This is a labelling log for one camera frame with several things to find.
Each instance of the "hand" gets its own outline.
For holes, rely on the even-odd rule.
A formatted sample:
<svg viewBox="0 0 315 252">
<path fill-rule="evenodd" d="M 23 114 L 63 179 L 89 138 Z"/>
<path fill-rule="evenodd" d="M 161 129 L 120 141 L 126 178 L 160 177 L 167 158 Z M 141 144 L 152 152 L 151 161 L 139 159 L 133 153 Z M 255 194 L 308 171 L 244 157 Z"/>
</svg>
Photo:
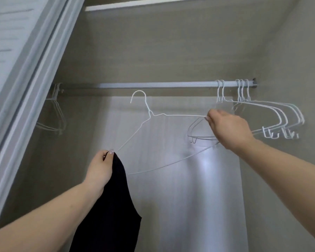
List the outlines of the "hand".
<svg viewBox="0 0 315 252">
<path fill-rule="evenodd" d="M 107 152 L 108 154 L 105 160 L 103 160 L 103 157 Z M 83 183 L 86 184 L 92 192 L 97 193 L 98 197 L 101 196 L 104 191 L 104 186 L 111 178 L 113 155 L 113 150 L 101 150 L 94 156 L 89 165 L 88 172 Z"/>
<path fill-rule="evenodd" d="M 218 141 L 226 148 L 237 152 L 243 146 L 256 140 L 247 121 L 223 110 L 211 109 L 205 118 Z"/>
</svg>

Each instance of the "black fabric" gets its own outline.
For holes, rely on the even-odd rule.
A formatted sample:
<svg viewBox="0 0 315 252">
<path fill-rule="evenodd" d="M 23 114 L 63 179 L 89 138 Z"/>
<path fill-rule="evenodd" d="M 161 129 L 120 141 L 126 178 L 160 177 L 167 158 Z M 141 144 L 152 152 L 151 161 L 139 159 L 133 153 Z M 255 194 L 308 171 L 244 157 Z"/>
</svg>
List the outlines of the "black fabric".
<svg viewBox="0 0 315 252">
<path fill-rule="evenodd" d="M 127 186 L 123 164 L 113 157 L 112 176 L 104 192 L 78 226 L 70 252 L 133 252 L 141 217 Z"/>
</svg>

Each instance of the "wardrobe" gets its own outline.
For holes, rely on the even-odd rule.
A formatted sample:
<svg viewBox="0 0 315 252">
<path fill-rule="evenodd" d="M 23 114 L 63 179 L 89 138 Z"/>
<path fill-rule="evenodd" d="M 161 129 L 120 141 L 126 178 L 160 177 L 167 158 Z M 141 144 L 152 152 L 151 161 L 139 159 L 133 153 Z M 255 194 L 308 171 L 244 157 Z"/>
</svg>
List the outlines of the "wardrobe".
<svg viewBox="0 0 315 252">
<path fill-rule="evenodd" d="M 260 128 L 270 122 L 266 111 L 219 103 L 213 87 L 104 88 L 256 78 L 253 99 L 293 103 L 306 118 L 298 140 L 257 138 L 315 164 L 315 0 L 0 5 L 2 23 L 16 20 L 0 29 L 0 50 L 10 49 L 0 56 L 7 66 L 0 66 L 0 228 L 82 182 L 97 150 L 114 149 L 142 217 L 136 251 L 315 251 L 315 239 L 246 163 L 214 141 L 187 136 L 196 117 L 152 117 L 125 144 L 149 118 L 142 93 L 130 103 L 136 90 L 154 114 L 219 107 Z M 13 18 L 12 7 L 21 11 Z M 30 27 L 18 24 L 21 13 Z M 13 48 L 17 28 L 25 31 Z M 58 126 L 46 99 L 59 83 L 61 133 L 36 127 Z M 236 99 L 236 88 L 225 96 Z M 205 122 L 193 132 L 212 135 Z"/>
</svg>

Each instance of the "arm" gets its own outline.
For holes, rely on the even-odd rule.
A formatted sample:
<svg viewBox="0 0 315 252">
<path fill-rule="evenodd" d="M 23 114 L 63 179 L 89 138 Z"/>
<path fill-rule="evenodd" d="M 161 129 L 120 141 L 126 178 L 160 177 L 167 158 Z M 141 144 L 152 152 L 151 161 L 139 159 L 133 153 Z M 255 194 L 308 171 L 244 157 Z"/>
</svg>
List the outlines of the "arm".
<svg viewBox="0 0 315 252">
<path fill-rule="evenodd" d="M 315 237 L 315 165 L 256 140 L 238 116 L 210 110 L 206 120 L 219 142 L 247 162 Z"/>
<path fill-rule="evenodd" d="M 0 252 L 57 251 L 88 214 L 112 175 L 113 151 L 93 158 L 83 183 L 0 229 Z"/>
</svg>

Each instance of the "clothes rod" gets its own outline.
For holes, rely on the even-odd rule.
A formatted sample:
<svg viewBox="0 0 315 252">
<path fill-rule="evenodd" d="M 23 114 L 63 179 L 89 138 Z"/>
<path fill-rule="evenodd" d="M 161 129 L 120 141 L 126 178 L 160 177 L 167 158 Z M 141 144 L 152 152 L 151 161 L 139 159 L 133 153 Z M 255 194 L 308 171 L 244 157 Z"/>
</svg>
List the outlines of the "clothes rod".
<svg viewBox="0 0 315 252">
<path fill-rule="evenodd" d="M 249 80 L 250 88 L 258 86 L 255 79 Z M 225 87 L 238 87 L 237 81 L 225 81 Z M 85 84 L 61 84 L 61 89 L 120 89 L 120 88 L 217 88 L 217 81 L 198 81 L 198 82 L 143 82 L 143 83 L 85 83 Z M 244 87 L 247 87 L 247 82 L 244 80 Z"/>
</svg>

